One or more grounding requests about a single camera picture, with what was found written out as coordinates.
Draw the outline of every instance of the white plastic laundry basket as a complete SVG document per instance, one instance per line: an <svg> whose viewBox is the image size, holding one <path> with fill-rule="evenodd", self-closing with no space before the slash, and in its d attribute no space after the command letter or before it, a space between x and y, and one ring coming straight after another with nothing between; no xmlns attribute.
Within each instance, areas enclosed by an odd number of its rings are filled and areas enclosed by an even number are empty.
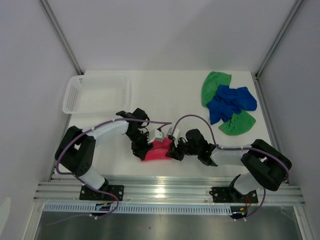
<svg viewBox="0 0 320 240"><path fill-rule="evenodd" d="M129 111L131 85L126 74L73 76L66 87L62 111L66 114L115 114Z"/></svg>

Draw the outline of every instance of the blue cloth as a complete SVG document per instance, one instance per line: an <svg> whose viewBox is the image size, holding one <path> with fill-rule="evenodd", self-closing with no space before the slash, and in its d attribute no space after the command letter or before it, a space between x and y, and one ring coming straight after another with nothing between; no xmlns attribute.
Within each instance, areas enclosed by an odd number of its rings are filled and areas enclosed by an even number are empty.
<svg viewBox="0 0 320 240"><path fill-rule="evenodd" d="M257 101L245 86L229 88L228 85L220 85L206 107L210 112L210 123L216 124L220 119L224 122L229 121L234 113L240 114L242 109L256 110Z"/></svg>

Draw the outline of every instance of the white wall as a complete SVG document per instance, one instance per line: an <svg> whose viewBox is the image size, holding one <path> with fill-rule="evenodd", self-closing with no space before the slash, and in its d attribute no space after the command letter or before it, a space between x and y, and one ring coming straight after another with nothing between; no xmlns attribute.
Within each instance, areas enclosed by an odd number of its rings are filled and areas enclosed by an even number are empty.
<svg viewBox="0 0 320 240"><path fill-rule="evenodd" d="M295 0L49 0L84 70L258 70Z"/></svg>
<svg viewBox="0 0 320 240"><path fill-rule="evenodd" d="M320 227L320 1L308 0L261 84L294 184L302 188L313 222Z"/></svg>
<svg viewBox="0 0 320 240"><path fill-rule="evenodd" d="M75 75L36 0L0 3L0 201L11 197L1 239L21 239L37 183L46 180Z"/></svg>

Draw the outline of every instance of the pile of cloth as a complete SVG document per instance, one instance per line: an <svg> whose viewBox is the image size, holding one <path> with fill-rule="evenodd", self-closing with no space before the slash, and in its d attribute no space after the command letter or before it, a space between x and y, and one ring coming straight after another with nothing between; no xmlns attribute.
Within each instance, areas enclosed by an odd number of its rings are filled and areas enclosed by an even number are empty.
<svg viewBox="0 0 320 240"><path fill-rule="evenodd" d="M257 101L247 87L230 88L231 75L212 71L201 90L201 104L209 109L210 123L223 120L219 129L235 136L248 132L256 119L246 111L255 111Z"/></svg>

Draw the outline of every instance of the gray floor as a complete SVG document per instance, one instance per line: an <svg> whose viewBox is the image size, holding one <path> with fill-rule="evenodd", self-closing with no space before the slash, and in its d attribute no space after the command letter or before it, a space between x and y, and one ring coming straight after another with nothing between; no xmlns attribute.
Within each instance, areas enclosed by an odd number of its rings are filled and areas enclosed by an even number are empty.
<svg viewBox="0 0 320 240"><path fill-rule="evenodd" d="M263 207L247 222L228 216L111 214L93 220L45 212L37 240L302 240L292 207Z"/></svg>

